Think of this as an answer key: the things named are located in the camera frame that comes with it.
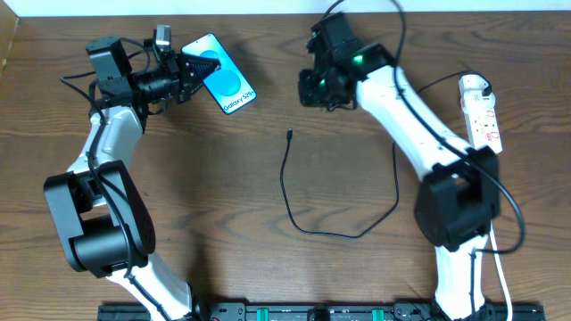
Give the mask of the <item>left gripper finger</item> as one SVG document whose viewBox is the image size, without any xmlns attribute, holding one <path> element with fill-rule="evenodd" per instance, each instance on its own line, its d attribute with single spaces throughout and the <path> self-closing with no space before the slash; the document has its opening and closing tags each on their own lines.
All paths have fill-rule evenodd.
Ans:
<svg viewBox="0 0 571 321">
<path fill-rule="evenodd" d="M 202 87 L 204 87 L 205 80 L 219 70 L 220 66 L 204 70 L 191 69 L 189 85 L 190 95 L 195 95 Z"/>
<path fill-rule="evenodd" d="M 220 67 L 217 58 L 207 58 L 192 54 L 181 54 L 183 67 L 191 76 L 209 76 Z"/>
</svg>

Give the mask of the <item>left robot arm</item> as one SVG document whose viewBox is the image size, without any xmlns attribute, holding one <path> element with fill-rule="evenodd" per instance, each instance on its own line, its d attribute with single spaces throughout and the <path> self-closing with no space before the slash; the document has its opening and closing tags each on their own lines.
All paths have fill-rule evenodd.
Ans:
<svg viewBox="0 0 571 321">
<path fill-rule="evenodd" d="M 78 158 L 43 191 L 70 266 L 124 287 L 152 320 L 209 320 L 211 312 L 155 250 L 151 216 L 128 172 L 153 115 L 150 105 L 185 103 L 220 68 L 216 58 L 176 53 L 170 42 L 146 39 L 148 62 L 134 71 L 124 37 L 89 43 L 95 79 L 83 97 L 91 129 Z"/>
</svg>

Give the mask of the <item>blue screen smartphone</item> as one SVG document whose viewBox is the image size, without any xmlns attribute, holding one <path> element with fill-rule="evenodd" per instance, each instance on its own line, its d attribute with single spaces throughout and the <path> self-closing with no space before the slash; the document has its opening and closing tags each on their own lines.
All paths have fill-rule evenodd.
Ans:
<svg viewBox="0 0 571 321">
<path fill-rule="evenodd" d="M 204 80 L 204 86 L 225 114 L 232 114 L 257 98 L 249 81 L 214 34 L 187 44 L 182 52 L 219 60 L 220 67 Z"/>
</svg>

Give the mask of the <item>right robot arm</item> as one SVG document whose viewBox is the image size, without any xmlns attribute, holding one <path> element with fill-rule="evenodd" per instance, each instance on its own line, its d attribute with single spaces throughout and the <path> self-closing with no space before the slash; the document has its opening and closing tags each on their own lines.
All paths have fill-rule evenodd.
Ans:
<svg viewBox="0 0 571 321">
<path fill-rule="evenodd" d="M 449 320 L 482 319 L 482 257 L 499 214 L 494 151 L 451 132 L 410 87 L 397 57 L 364 44 L 342 13 L 314 24 L 306 48 L 314 66 L 300 72 L 302 105 L 332 111 L 352 104 L 385 128 L 420 182 L 414 217 L 435 248 L 435 305 Z"/>
</svg>

